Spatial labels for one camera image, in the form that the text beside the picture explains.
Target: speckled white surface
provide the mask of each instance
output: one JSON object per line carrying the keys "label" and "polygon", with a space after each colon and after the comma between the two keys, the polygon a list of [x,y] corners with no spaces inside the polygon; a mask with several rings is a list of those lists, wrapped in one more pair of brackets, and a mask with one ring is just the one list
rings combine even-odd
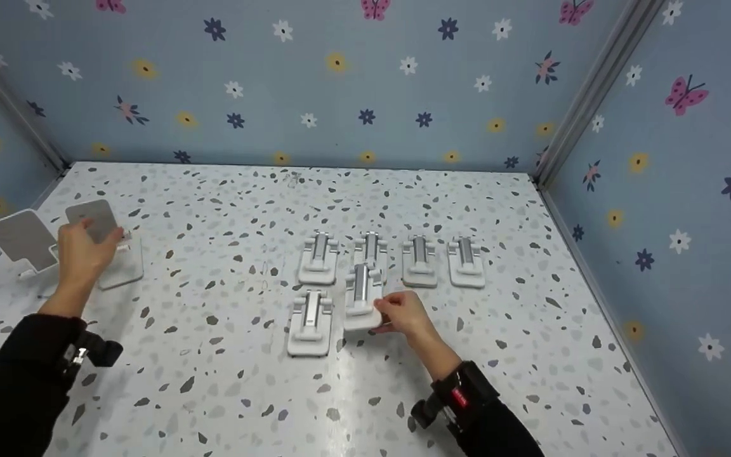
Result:
{"label": "speckled white surface", "polygon": [[[525,175],[79,162],[41,206],[52,229],[75,202],[104,197],[143,237],[145,277],[96,290],[84,318],[116,339],[116,367],[84,367],[49,455],[458,455],[439,420],[409,411],[428,376],[403,336],[343,340],[334,312],[324,359],[291,359],[284,332],[301,243],[389,240],[386,291],[409,234],[471,234],[487,287],[456,289],[438,252],[419,289],[443,338],[473,359],[546,455],[673,455],[591,292]],[[0,344],[41,304],[41,281],[0,258]]]}

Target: pink butterfly print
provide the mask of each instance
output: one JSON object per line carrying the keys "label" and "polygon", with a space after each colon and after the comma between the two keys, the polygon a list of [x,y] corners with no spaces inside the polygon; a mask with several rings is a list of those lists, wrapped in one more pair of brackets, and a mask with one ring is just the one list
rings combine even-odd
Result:
{"label": "pink butterfly print", "polygon": [[360,0],[360,5],[363,7],[363,17],[383,20],[391,0]]}
{"label": "pink butterfly print", "polygon": [[110,9],[120,14],[125,14],[126,12],[126,7],[122,5],[122,0],[95,0],[95,6],[100,11]]}
{"label": "pink butterfly print", "polygon": [[565,0],[560,5],[560,23],[570,23],[577,25],[580,23],[580,19],[594,6],[594,0],[581,0],[577,3],[577,0]]}
{"label": "pink butterfly print", "polygon": [[673,110],[676,110],[676,116],[684,115],[688,107],[698,105],[710,95],[709,90],[699,89],[699,87],[704,86],[703,83],[690,87],[692,81],[693,75],[690,75],[687,84],[685,84],[684,76],[679,76],[676,78],[676,81],[673,81],[673,89],[671,89],[670,95],[664,99],[665,105],[673,105]]}

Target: black sleeve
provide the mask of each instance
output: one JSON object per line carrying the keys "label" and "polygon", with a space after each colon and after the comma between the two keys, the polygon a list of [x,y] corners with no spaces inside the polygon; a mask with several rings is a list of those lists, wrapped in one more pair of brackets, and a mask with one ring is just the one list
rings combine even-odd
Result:
{"label": "black sleeve", "polygon": [[0,455],[40,457],[49,446],[55,420],[69,401],[67,392],[72,380],[40,360],[52,361],[63,354],[63,348],[69,345],[67,340],[74,341],[79,319],[75,321],[30,315],[2,346]]}
{"label": "black sleeve", "polygon": [[523,423],[499,399],[486,405],[456,442],[467,457],[543,457]]}

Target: metal frame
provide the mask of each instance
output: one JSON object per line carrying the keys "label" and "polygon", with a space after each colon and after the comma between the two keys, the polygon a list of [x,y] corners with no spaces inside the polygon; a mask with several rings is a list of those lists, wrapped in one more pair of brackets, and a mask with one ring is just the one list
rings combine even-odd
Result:
{"label": "metal frame", "polygon": [[664,0],[631,0],[622,12],[589,76],[557,128],[546,159],[540,162],[534,172],[534,183],[539,189],[548,190],[554,182],[557,171],[586,131],[591,118],[597,113],[662,4]]}
{"label": "metal frame", "polygon": [[32,144],[41,162],[50,165],[58,174],[70,168],[70,162],[61,150],[49,140],[49,136],[32,120],[26,111],[26,103],[6,84],[0,75],[0,108],[12,125],[23,134],[23,138]]}
{"label": "metal frame", "polygon": [[630,350],[620,327],[616,324],[616,320],[614,319],[615,314],[611,311],[611,307],[608,305],[609,301],[606,300],[603,290],[600,288],[600,284],[597,283],[597,279],[595,279],[594,275],[591,274],[591,269],[588,267],[588,263],[586,263],[585,258],[583,258],[583,253],[581,253],[580,249],[577,248],[577,244],[569,242],[569,234],[571,231],[569,230],[569,227],[566,226],[562,216],[560,216],[560,212],[557,211],[557,206],[555,205],[554,200],[551,199],[548,192],[539,191],[537,193],[540,195],[540,200],[543,203],[543,206],[545,206],[546,211],[549,212],[549,216],[551,216],[551,219],[555,221],[557,232],[559,232],[560,237],[563,238],[563,243],[569,247],[569,252],[571,252],[574,262],[577,263],[577,269],[580,271],[580,275],[583,276],[583,280],[586,281],[586,286],[589,290],[591,290],[591,295],[594,297],[597,306],[600,307],[600,310],[603,312],[603,317],[605,318],[606,323],[611,328],[615,338],[617,338],[617,343],[619,344],[620,349],[624,353],[624,356],[626,356],[626,359],[630,361],[630,368],[633,370],[633,376],[636,377],[636,381],[645,393],[645,397],[647,397],[650,407],[652,407],[654,413],[656,413],[656,417],[659,419],[659,425],[661,425],[664,429],[664,433],[667,434],[668,439],[670,440],[670,445],[676,449],[678,457],[690,457],[690,453],[687,452],[687,448],[685,448],[684,443],[679,438],[676,428],[673,427],[673,424],[670,420],[668,420],[664,411],[662,411],[659,407],[659,403],[656,402],[652,391],[650,391],[650,387],[647,384],[645,377],[642,376],[642,372],[639,370],[638,358],[633,355],[633,352]]}

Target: wrist strap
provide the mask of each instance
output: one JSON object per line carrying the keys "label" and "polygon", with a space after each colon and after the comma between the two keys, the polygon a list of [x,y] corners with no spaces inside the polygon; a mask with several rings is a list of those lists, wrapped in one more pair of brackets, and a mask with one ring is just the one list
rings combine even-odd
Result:
{"label": "wrist strap", "polygon": [[430,385],[433,394],[414,405],[411,414],[419,425],[427,428],[443,411],[454,435],[470,428],[488,403],[499,397],[475,362],[462,362],[450,376]]}

